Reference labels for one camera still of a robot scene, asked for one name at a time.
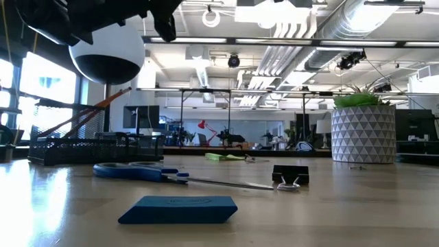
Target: white geometric planter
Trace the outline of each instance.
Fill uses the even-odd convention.
[[[332,112],[332,158],[350,163],[395,161],[395,109],[356,106]]]

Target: black cable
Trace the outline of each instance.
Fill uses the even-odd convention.
[[[418,106],[420,106],[422,109],[424,109],[424,110],[428,110],[428,109],[426,109],[424,106],[421,106],[418,102],[416,102],[413,98],[411,98],[409,95],[407,95],[404,91],[402,91],[399,87],[397,87],[395,84],[393,84],[386,76],[384,76],[383,74],[382,74],[382,72],[380,72],[380,70],[378,70],[370,61],[369,61],[369,59],[365,59],[366,61],[368,61],[368,63],[370,64],[370,65],[372,65],[372,67],[384,78],[384,79],[386,79],[392,86],[394,86],[396,89],[398,89],[400,92],[402,92],[402,94],[404,94],[404,96],[406,96],[408,99],[410,99],[411,101],[413,101],[415,104],[417,104]],[[439,125],[439,119],[436,119],[436,116],[435,116],[435,122]]]

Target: white spherical lamp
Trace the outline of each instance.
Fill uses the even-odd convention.
[[[73,63],[82,75],[110,85],[123,84],[136,77],[145,61],[145,48],[131,24],[109,25],[92,35],[92,45],[80,41],[69,47]]]

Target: table surface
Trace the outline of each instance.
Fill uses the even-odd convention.
[[[439,170],[349,164],[329,158],[269,163],[166,156],[192,176],[271,184],[273,164],[309,166],[297,193],[200,183],[173,185],[93,177],[90,165],[0,164],[0,246],[436,246]],[[232,196],[238,212],[216,225],[119,225],[137,200]]]

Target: ceiling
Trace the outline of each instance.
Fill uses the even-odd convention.
[[[237,0],[222,0],[222,7],[215,10],[228,11],[233,15]],[[328,6],[317,13],[318,25],[338,7],[342,0],[327,0]],[[425,12],[439,13],[439,1],[425,0]],[[182,4],[181,10],[174,12],[178,36],[205,36],[205,37],[273,37],[274,28],[266,30],[256,23],[236,23],[233,16],[221,14],[221,21],[217,27],[207,27],[202,22],[203,5]],[[400,8],[398,12],[411,11],[411,14],[393,14],[381,27],[368,35],[373,39],[439,39],[439,16],[435,14],[414,14],[417,8]],[[144,20],[134,17],[128,20],[135,25],[140,35],[157,36],[154,31],[154,22],[151,16]],[[164,76],[158,76],[161,87],[171,86],[173,82],[188,82],[196,77],[195,69],[185,62],[185,51],[188,45],[147,44],[157,64],[161,67]],[[210,78],[235,78],[239,70],[256,68],[267,49],[266,46],[230,46],[209,45],[211,66],[206,68]],[[231,54],[239,54],[240,68],[229,69],[227,62]],[[416,72],[414,69],[424,67],[428,62],[439,62],[439,51],[435,49],[366,49],[369,61],[384,75],[390,75],[393,83],[405,90],[407,76]],[[322,73],[317,73],[309,84],[311,90],[339,90],[344,84],[362,85],[373,82],[381,75],[367,62],[362,61],[350,71],[339,71],[335,68],[336,62],[330,64]]]

